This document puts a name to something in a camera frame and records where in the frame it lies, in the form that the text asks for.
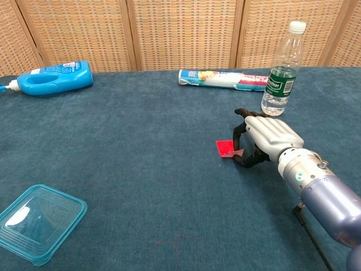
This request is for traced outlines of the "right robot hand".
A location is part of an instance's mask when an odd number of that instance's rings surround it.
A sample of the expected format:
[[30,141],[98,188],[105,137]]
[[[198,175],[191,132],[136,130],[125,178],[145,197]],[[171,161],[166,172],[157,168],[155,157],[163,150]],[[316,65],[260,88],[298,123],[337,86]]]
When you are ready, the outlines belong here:
[[235,113],[243,117],[244,121],[234,128],[234,150],[240,149],[240,138],[244,133],[249,134],[255,146],[254,153],[247,158],[240,155],[232,157],[243,168],[250,168],[264,161],[276,162],[285,150],[304,146],[304,140],[279,119],[244,108],[236,109]]

